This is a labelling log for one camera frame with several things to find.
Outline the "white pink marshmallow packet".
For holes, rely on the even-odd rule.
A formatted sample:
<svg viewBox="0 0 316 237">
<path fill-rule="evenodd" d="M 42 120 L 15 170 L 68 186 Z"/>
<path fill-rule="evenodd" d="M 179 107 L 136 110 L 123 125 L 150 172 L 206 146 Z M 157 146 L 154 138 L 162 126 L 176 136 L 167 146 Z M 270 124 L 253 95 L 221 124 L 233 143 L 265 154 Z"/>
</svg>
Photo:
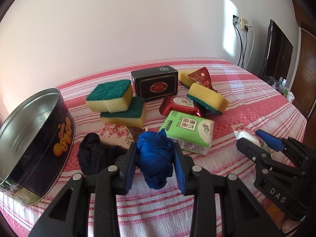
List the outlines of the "white pink marshmallow packet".
<svg viewBox="0 0 316 237">
<path fill-rule="evenodd" d="M 243 124 L 232 125 L 231 127 L 236 137 L 236 140 L 245 138 L 251 143 L 255 144 L 256 146 L 268 152 L 270 155 L 273 154 L 273 152 L 270 151 L 265 141 L 261 139 L 260 137 L 258 137 L 253 130 L 250 130 L 249 128 L 245 127 Z"/>
</svg>

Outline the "blue cloth ball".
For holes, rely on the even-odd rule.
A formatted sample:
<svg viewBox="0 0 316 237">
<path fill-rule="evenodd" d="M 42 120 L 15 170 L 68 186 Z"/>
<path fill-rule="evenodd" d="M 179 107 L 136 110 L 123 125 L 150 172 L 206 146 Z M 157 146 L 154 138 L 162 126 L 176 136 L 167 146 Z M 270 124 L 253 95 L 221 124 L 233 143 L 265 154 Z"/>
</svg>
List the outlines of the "blue cloth ball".
<svg viewBox="0 0 316 237">
<path fill-rule="evenodd" d="M 166 179 L 173 174 L 174 143 L 164 129 L 159 132 L 147 131 L 137 141 L 137 166 L 151 189 L 161 189 Z"/>
</svg>

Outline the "large yellow green sponge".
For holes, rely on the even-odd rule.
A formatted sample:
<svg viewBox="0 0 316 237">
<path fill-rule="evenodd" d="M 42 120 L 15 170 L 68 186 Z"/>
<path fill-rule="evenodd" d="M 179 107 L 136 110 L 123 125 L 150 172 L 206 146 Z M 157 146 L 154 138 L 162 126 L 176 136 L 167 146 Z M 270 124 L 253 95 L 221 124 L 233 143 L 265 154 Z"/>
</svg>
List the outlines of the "large yellow green sponge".
<svg viewBox="0 0 316 237">
<path fill-rule="evenodd" d="M 187 97 L 209 110 L 213 115 L 224 113 L 229 104 L 224 96 L 197 83 L 190 86 Z"/>
</svg>

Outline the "dark red snack bag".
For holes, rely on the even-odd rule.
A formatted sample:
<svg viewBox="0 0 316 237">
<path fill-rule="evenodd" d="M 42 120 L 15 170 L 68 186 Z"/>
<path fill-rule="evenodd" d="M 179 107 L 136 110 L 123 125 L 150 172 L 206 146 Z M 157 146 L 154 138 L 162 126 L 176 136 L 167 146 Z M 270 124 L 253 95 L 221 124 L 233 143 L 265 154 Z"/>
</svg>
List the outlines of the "dark red snack bag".
<svg viewBox="0 0 316 237">
<path fill-rule="evenodd" d="M 206 67 L 202 67 L 193 73 L 190 73 L 188 77 L 195 83 L 200 84 L 204 87 L 207 87 L 210 90 L 217 92 L 213 86 L 209 71 Z"/>
</svg>

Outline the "green tissue pack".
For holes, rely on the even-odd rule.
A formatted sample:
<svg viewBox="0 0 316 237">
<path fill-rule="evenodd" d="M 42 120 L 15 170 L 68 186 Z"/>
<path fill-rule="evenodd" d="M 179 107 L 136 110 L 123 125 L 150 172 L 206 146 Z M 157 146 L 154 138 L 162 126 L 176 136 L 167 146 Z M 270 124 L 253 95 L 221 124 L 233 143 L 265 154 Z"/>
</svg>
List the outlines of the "green tissue pack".
<svg viewBox="0 0 316 237">
<path fill-rule="evenodd" d="M 161 129 L 181 149 L 205 156 L 212 147 L 214 125 L 209 119 L 170 111 Z"/>
</svg>

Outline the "wooden door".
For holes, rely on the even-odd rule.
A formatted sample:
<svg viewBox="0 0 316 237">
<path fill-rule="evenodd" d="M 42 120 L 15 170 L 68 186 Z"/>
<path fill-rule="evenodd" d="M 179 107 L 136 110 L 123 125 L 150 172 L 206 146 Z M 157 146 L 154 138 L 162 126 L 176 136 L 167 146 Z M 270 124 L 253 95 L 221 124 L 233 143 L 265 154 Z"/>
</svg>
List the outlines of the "wooden door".
<svg viewBox="0 0 316 237">
<path fill-rule="evenodd" d="M 295 96 L 293 104 L 310 118 L 315 109 L 315 31 L 296 1 L 293 1 L 293 7 L 299 26 L 300 49 L 291 91 Z"/>
</svg>

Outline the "red striped tablecloth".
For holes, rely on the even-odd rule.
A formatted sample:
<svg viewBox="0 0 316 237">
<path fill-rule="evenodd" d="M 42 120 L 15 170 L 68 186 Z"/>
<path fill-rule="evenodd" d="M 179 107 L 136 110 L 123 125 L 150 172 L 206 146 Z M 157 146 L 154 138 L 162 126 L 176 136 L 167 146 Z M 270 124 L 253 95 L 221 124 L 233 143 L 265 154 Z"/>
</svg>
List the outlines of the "red striped tablecloth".
<svg viewBox="0 0 316 237">
<path fill-rule="evenodd" d="M 84 136 L 90 132 L 98 133 L 103 127 L 100 114 L 91 112 L 85 103 L 85 96 L 97 84 L 125 79 L 131 76 L 133 69 L 146 69 L 149 66 L 163 64 L 146 64 L 135 67 L 105 71 L 86 78 L 60 85 L 60 90 L 70 107 L 75 120 L 75 145 L 66 171 L 57 181 L 56 188 L 36 205 L 24 207 L 11 197 L 1 193 L 1 212 L 9 220 L 18 236 L 27 236 L 31 228 L 49 205 L 51 200 L 74 173 L 79 172 L 78 147 Z M 211 173 L 226 176 L 236 174 L 249 190 L 265 204 L 266 198 L 253 185 L 256 176 L 255 164 L 236 148 L 235 128 L 244 126 L 250 131 L 263 130 L 276 137 L 293 137 L 303 140 L 306 118 L 281 94 L 265 84 L 251 73 L 224 60 L 188 60 L 171 62 L 177 70 L 199 69 L 207 67 L 214 88 L 225 96 L 229 104 L 222 115 L 209 115 L 214 121 L 212 146 L 209 153 L 188 152 L 194 163 Z M 193 147 L 185 143 L 189 131 L 198 126 L 201 120 L 184 119 L 180 112 L 171 112 L 170 117 L 159 112 L 161 100 L 146 103 L 146 120 L 144 126 L 149 131 L 165 128 L 166 135 L 179 141 L 182 148 Z M 189 236 L 193 197 L 183 196 L 178 189 L 174 176 L 167 178 L 166 185 L 159 189 L 150 189 L 144 176 L 137 169 L 132 189 L 126 196 L 117 197 L 118 222 L 121 236 Z"/>
</svg>

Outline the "black cloth ball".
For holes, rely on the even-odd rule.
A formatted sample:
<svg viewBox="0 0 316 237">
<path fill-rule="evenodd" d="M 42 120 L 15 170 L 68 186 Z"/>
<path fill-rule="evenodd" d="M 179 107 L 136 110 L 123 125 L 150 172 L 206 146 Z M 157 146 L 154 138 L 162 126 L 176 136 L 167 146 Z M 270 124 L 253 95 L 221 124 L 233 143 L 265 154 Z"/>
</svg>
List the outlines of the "black cloth ball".
<svg viewBox="0 0 316 237">
<path fill-rule="evenodd" d="M 81 171 L 85 176 L 100 173 L 108 166 L 114 165 L 127 149 L 121 146 L 110 146 L 101 142 L 99 135 L 88 133 L 79 144 L 77 154 Z"/>
</svg>

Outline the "black monitor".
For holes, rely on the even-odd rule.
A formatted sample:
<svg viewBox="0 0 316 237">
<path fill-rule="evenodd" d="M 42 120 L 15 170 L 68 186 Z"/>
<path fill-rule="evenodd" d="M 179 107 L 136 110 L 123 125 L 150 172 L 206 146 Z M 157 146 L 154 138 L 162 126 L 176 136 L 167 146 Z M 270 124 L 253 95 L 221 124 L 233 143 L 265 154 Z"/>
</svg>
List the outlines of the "black monitor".
<svg viewBox="0 0 316 237">
<path fill-rule="evenodd" d="M 259 78 L 268 84 L 287 78 L 293 45 L 274 20 L 269 21 L 267 43 Z"/>
</svg>

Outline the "red candy packet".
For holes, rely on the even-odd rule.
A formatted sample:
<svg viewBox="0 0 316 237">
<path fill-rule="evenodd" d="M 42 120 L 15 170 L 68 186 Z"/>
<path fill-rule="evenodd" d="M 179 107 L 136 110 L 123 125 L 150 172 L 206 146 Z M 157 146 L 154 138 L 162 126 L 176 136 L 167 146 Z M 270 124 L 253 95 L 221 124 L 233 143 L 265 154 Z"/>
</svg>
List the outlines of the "red candy packet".
<svg viewBox="0 0 316 237">
<path fill-rule="evenodd" d="M 171 110 L 202 118 L 206 115 L 202 106 L 192 99 L 184 96 L 166 95 L 160 105 L 159 112 L 162 116 L 168 116 Z"/>
</svg>

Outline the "round black cookie tin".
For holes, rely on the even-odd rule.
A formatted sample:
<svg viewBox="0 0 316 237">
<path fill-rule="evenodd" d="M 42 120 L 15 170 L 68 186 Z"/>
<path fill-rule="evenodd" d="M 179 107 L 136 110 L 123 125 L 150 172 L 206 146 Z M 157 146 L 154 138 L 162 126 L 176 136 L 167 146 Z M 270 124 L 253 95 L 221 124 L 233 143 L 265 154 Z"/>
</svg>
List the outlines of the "round black cookie tin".
<svg viewBox="0 0 316 237">
<path fill-rule="evenodd" d="M 1 126 L 1 192 L 24 206 L 40 201 L 59 179 L 74 134 L 58 88 L 23 101 Z"/>
</svg>

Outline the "small yellow sponge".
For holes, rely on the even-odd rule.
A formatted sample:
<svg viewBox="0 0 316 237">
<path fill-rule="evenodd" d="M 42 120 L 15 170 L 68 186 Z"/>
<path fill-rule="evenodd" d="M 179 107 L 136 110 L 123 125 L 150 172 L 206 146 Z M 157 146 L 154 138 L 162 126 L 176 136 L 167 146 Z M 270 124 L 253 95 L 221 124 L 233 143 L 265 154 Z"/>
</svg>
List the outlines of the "small yellow sponge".
<svg viewBox="0 0 316 237">
<path fill-rule="evenodd" d="M 194 81 L 189 77 L 189 74 L 195 72 L 196 70 L 181 70 L 178 72 L 178 81 L 185 86 L 190 88 Z"/>
</svg>

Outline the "black decorated box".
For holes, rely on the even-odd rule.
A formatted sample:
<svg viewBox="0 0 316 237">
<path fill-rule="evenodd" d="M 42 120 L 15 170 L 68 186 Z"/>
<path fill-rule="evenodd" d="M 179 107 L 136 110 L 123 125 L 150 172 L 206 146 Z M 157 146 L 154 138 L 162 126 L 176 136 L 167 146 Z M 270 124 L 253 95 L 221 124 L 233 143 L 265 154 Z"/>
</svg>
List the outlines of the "black decorated box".
<svg viewBox="0 0 316 237">
<path fill-rule="evenodd" d="M 178 71 L 171 66 L 158 66 L 131 72 L 135 95 L 145 101 L 178 93 Z"/>
</svg>

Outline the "white wall socket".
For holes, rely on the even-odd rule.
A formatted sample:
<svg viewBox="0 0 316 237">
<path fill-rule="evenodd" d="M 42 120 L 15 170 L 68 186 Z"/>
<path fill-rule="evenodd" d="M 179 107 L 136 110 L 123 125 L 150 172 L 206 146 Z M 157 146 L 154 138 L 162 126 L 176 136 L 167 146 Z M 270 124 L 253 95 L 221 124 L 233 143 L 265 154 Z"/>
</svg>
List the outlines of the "white wall socket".
<svg viewBox="0 0 316 237">
<path fill-rule="evenodd" d="M 245 18 L 239 18 L 240 28 L 243 31 L 248 31 L 249 28 L 252 28 L 251 25 L 248 24 L 248 21 Z"/>
</svg>

